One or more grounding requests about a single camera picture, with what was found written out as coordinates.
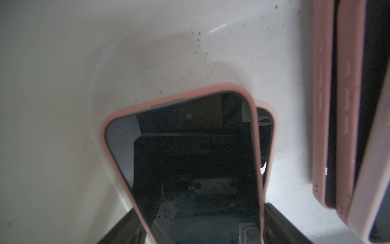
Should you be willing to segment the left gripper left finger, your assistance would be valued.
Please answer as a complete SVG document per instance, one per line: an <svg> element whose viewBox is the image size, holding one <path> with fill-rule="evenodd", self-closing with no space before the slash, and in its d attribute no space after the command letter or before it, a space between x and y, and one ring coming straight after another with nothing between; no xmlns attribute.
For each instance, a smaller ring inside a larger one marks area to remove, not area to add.
<svg viewBox="0 0 390 244"><path fill-rule="evenodd" d="M131 209L97 244L144 244L146 231Z"/></svg>

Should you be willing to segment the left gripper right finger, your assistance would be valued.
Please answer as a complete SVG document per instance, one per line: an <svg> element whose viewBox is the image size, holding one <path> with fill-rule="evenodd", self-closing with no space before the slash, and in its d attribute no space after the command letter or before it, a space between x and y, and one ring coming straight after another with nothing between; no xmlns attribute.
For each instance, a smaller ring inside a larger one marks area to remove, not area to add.
<svg viewBox="0 0 390 244"><path fill-rule="evenodd" d="M265 204L265 244L312 244L276 207Z"/></svg>

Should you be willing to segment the phone pink case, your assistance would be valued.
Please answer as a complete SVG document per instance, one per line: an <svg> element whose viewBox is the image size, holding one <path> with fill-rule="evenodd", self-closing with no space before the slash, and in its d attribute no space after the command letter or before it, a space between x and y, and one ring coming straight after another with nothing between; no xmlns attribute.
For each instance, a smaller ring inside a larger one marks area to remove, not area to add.
<svg viewBox="0 0 390 244"><path fill-rule="evenodd" d="M258 112L218 84L116 111L102 148L153 244L261 244Z"/></svg>
<svg viewBox="0 0 390 244"><path fill-rule="evenodd" d="M313 194L336 206L338 1L313 2Z"/></svg>

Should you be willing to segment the phone dark case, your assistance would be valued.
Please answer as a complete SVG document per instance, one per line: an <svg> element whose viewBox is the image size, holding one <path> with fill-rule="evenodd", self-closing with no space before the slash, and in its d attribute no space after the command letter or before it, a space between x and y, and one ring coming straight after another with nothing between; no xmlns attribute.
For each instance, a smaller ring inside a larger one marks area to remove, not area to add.
<svg viewBox="0 0 390 244"><path fill-rule="evenodd" d="M276 110L268 103L255 100L258 110L259 135L261 146L261 174L263 176L263 189L266 195L271 171L273 167L273 158L276 149L278 133L278 115Z"/></svg>
<svg viewBox="0 0 390 244"><path fill-rule="evenodd" d="M386 72L347 220L366 244L390 242L390 73Z"/></svg>

